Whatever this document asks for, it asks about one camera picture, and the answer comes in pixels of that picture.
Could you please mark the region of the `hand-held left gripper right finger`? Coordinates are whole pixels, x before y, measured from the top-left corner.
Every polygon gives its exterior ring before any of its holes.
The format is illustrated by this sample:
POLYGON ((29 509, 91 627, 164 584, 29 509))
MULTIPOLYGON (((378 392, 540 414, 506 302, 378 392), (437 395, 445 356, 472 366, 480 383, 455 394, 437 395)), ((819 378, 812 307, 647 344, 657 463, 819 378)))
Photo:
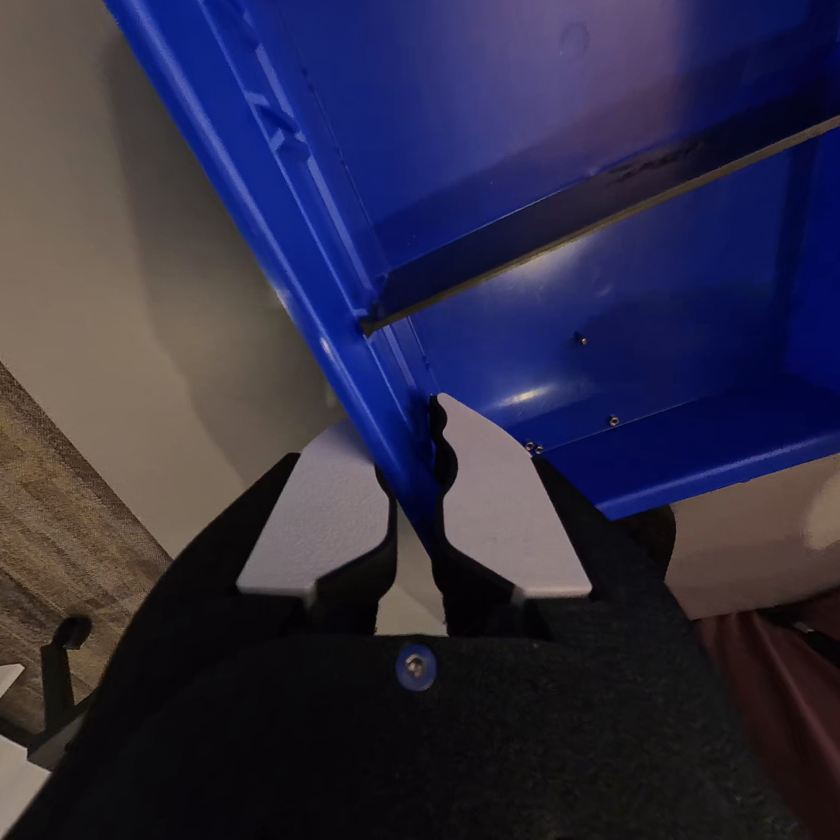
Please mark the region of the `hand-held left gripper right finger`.
POLYGON ((428 415, 429 555, 447 634, 499 635, 506 624, 524 633, 537 605, 587 602, 592 582, 525 446, 443 392, 428 415))

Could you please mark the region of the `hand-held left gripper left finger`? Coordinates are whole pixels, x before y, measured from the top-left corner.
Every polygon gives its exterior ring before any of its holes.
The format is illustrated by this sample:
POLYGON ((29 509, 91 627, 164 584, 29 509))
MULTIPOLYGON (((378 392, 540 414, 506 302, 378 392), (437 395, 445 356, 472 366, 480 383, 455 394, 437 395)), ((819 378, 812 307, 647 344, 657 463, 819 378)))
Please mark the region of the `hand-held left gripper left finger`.
POLYGON ((298 602, 317 627, 372 634, 396 571, 396 499, 345 419, 300 452, 236 585, 298 602))

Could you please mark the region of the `blue divided parts bin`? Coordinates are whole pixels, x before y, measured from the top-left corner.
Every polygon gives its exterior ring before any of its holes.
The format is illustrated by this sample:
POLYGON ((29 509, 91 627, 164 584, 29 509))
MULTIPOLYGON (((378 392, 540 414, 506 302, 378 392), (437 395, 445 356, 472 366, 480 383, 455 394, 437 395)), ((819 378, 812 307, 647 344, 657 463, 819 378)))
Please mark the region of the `blue divided parts bin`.
POLYGON ((439 392, 611 519, 838 454, 838 128, 360 329, 531 203, 838 108, 838 2, 105 5, 422 537, 439 392))

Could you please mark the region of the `dark bin divider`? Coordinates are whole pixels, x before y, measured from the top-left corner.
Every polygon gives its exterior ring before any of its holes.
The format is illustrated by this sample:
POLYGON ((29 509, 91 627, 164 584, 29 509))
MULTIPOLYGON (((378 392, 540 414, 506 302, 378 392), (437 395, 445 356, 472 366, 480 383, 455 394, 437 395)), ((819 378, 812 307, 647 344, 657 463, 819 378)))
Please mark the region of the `dark bin divider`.
POLYGON ((363 336, 838 128, 838 108, 781 106, 773 102, 639 154, 394 269, 360 320, 363 336))

